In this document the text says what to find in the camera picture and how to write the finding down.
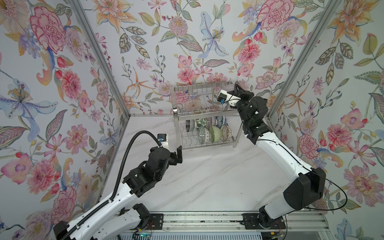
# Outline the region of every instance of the stainless steel rack frame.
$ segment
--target stainless steel rack frame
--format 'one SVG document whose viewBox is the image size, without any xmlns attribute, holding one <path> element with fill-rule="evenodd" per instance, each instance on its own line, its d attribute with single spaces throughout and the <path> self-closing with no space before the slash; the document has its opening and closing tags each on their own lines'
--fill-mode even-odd
<svg viewBox="0 0 384 240">
<path fill-rule="evenodd" d="M 236 137 L 233 136 L 225 142 L 219 140 L 215 143 L 209 142 L 205 144 L 199 142 L 198 131 L 187 132 L 185 129 L 186 120 L 239 115 L 237 110 L 229 108 L 228 104 L 216 102 L 218 93 L 228 84 L 232 84 L 232 82 L 201 83 L 171 88 L 170 94 L 172 97 L 177 146 L 181 145 L 183 149 L 208 146 L 237 146 L 242 125 L 240 125 Z"/>
</svg>

